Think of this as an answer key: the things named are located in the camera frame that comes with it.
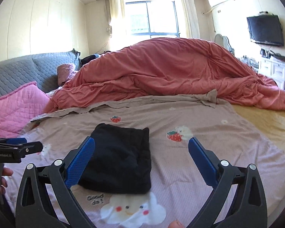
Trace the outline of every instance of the human hand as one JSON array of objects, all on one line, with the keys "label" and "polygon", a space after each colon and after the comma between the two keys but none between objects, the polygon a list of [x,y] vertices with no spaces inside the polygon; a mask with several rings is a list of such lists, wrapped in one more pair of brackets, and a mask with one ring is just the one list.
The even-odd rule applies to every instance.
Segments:
[{"label": "human hand", "polygon": [[3,167],[2,177],[1,177],[1,186],[0,186],[0,193],[2,195],[5,194],[5,188],[4,187],[7,188],[7,186],[8,186],[8,182],[5,180],[5,178],[3,176],[10,177],[13,173],[14,173],[13,170],[11,170],[10,168]]},{"label": "human hand", "polygon": [[185,228],[185,226],[178,220],[175,220],[169,224],[168,228]]}]

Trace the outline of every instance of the window pane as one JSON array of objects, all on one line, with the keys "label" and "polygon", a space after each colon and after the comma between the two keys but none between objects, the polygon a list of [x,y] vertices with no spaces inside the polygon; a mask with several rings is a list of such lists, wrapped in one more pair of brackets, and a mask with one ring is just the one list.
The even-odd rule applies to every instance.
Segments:
[{"label": "window pane", "polygon": [[141,36],[129,35],[127,38],[128,38],[129,45],[134,45],[138,42],[150,39],[150,36],[149,35],[141,35]]},{"label": "window pane", "polygon": [[151,36],[152,39],[155,39],[155,38],[177,38],[176,35],[153,35]]},{"label": "window pane", "polygon": [[177,32],[173,2],[148,2],[151,32]]},{"label": "window pane", "polygon": [[132,3],[125,6],[128,34],[149,32],[146,3]]}]

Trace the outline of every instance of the tv screen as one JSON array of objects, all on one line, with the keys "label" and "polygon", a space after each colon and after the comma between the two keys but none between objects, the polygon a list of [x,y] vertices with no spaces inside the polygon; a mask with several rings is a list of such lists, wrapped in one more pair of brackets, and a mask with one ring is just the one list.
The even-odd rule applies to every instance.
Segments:
[{"label": "tv screen", "polygon": [[247,21],[252,42],[284,46],[282,26],[277,15],[248,17]]}]

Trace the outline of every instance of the red comforter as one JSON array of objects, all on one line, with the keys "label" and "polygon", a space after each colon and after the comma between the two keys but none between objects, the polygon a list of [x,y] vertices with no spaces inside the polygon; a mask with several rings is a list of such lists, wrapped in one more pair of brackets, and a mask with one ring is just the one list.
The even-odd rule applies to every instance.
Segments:
[{"label": "red comforter", "polygon": [[201,39],[151,39],[102,55],[57,91],[54,108],[146,95],[202,94],[232,104],[285,110],[285,92],[221,46]]}]

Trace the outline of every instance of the silver screw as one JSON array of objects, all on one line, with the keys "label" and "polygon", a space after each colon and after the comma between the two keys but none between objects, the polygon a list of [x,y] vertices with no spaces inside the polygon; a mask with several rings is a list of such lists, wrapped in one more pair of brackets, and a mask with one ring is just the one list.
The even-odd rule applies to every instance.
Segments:
[{"label": "silver screw", "polygon": [[62,164],[62,160],[61,159],[57,159],[55,162],[54,162],[54,165],[55,166],[59,166]]},{"label": "silver screw", "polygon": [[221,161],[221,165],[223,166],[228,166],[229,165],[229,162],[227,160],[222,160]]},{"label": "silver screw", "polygon": [[28,165],[26,166],[26,168],[27,168],[28,170],[32,169],[33,167],[34,167],[33,164],[28,164]]},{"label": "silver screw", "polygon": [[251,165],[249,166],[249,168],[250,168],[251,170],[255,170],[257,167],[256,167],[254,164],[251,164]]}]

